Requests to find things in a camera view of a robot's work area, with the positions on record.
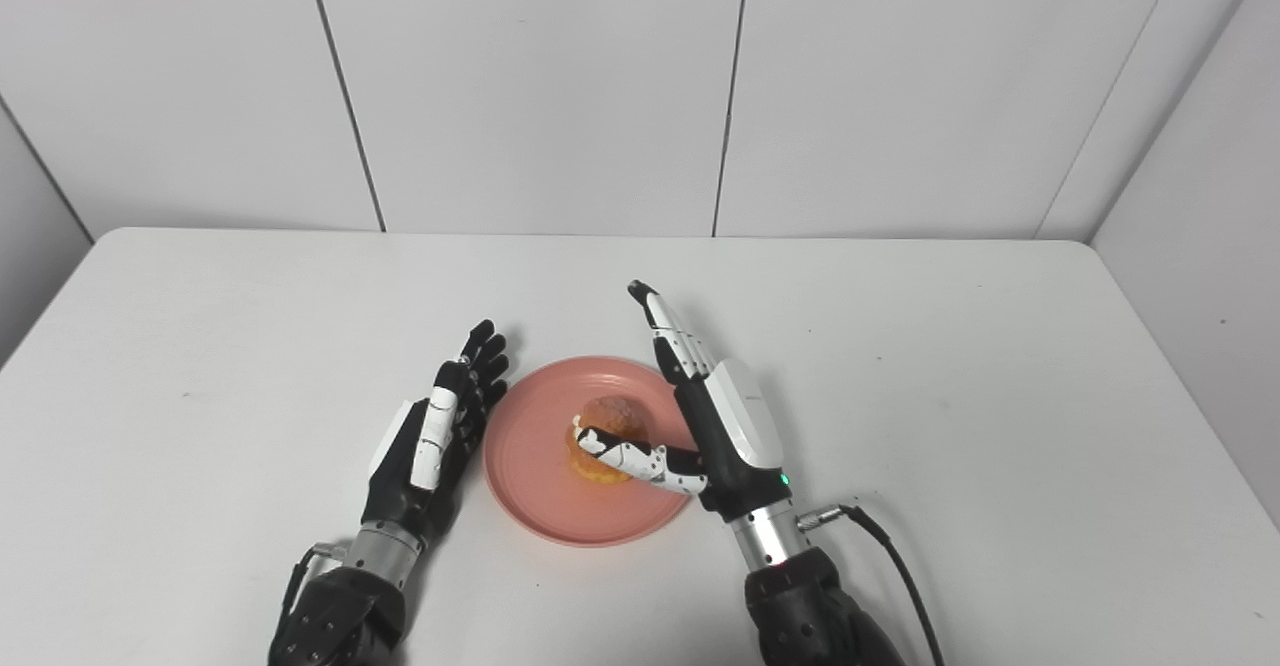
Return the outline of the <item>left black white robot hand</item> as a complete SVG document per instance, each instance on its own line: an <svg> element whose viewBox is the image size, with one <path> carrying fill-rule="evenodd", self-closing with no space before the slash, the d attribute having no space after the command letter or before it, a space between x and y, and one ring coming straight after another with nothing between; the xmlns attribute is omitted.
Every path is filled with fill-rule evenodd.
<svg viewBox="0 0 1280 666"><path fill-rule="evenodd" d="M364 523L393 524L422 543L452 529L462 476L508 391L506 346L492 320L480 321L430 393L397 419L367 480Z"/></svg>

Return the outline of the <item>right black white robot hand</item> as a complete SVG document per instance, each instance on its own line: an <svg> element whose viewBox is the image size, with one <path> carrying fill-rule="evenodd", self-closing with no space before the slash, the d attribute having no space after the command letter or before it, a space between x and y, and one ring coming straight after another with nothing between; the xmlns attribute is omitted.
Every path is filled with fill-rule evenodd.
<svg viewBox="0 0 1280 666"><path fill-rule="evenodd" d="M648 283L632 280L627 291L644 313L655 364L672 387L695 447L621 435L580 414L570 430L570 453L655 488L698 497L724 523L759 523L767 510L786 506L792 492L783 451L749 368L735 359L714 360Z"/></svg>

